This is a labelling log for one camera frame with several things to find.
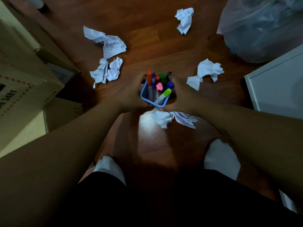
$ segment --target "red marker cap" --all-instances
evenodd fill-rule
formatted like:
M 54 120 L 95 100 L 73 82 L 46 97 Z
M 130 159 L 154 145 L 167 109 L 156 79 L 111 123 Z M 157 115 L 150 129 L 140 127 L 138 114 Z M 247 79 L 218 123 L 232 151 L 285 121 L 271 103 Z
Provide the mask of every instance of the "red marker cap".
M 147 85 L 152 86 L 152 71 L 147 71 Z
M 160 83 L 161 82 L 161 78 L 159 75 L 156 75 L 156 83 Z

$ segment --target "marker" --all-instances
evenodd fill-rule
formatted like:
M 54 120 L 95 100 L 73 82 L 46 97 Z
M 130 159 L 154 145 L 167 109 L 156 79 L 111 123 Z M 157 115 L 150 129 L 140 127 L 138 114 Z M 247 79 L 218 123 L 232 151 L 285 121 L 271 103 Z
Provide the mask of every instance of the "marker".
M 156 75 L 156 83 L 160 83 L 161 82 L 161 78 L 159 75 Z
M 149 88 L 149 100 L 153 102 L 154 97 L 152 94 L 152 71 L 150 71 L 150 70 L 147 72 L 147 85 Z
M 173 82 L 168 82 L 168 83 L 166 84 L 166 89 L 173 90 L 173 89 L 174 89 L 174 83 L 173 83 Z
M 154 101 L 154 103 L 159 104 L 162 100 L 164 100 L 172 91 L 170 89 L 166 89 L 162 95 L 159 96 L 158 99 Z
M 166 75 L 166 84 L 172 80 L 172 72 L 167 73 Z
M 162 86 L 162 84 L 161 83 L 158 83 L 157 84 L 157 90 L 158 90 L 158 95 L 161 95 L 162 94 L 162 91 L 163 91 L 163 86 Z
M 152 81 L 153 100 L 155 100 L 156 99 L 156 94 L 157 94 L 157 88 L 156 88 L 156 74 L 154 72 L 151 74 L 151 81 Z
M 165 87 L 165 84 L 166 84 L 166 78 L 165 78 L 165 74 L 162 72 L 160 73 L 160 78 L 161 78 L 161 83 L 162 83 L 162 86 Z

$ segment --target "tattoo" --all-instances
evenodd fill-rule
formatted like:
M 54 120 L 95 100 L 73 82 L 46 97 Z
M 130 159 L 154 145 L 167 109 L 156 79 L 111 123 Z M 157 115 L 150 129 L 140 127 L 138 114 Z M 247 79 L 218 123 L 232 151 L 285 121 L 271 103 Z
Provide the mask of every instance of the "tattoo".
M 232 145 L 235 145 L 235 142 L 233 141 L 233 139 L 230 137 L 230 135 L 229 135 L 229 133 L 227 132 L 227 130 L 225 130 L 225 129 L 219 129 L 219 128 L 217 128 L 215 125 L 213 125 L 213 124 L 210 124 L 210 125 L 212 125 L 215 129 L 217 129 L 217 131 L 218 132 L 220 132 L 224 137 L 226 137 L 227 139 L 228 139 L 228 141 L 230 141 L 230 143 L 232 144 Z

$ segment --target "hand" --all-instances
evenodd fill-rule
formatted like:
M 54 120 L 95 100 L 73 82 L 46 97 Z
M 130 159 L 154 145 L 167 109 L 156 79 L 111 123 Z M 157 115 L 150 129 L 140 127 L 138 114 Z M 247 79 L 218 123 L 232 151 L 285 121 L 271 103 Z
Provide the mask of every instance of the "hand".
M 139 74 L 130 84 L 125 85 L 113 95 L 119 101 L 122 113 L 149 106 L 148 102 L 139 96 L 140 85 L 145 75 L 145 73 Z
M 159 111 L 180 111 L 189 115 L 197 115 L 196 108 L 199 104 L 198 92 L 180 79 L 173 77 L 172 82 L 176 91 L 177 99 L 172 104 L 167 104 Z

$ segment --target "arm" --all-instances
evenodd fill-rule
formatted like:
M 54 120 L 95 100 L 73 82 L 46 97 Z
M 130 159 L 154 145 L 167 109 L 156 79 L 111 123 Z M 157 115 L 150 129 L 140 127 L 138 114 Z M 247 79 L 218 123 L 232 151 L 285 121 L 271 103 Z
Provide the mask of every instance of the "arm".
M 148 103 L 144 75 L 69 124 L 0 158 L 0 225 L 44 224 L 81 179 L 116 118 Z
M 303 204 L 303 120 L 267 114 L 199 96 L 174 78 L 177 100 L 165 111 L 183 111 L 204 118 L 278 183 L 298 204 Z

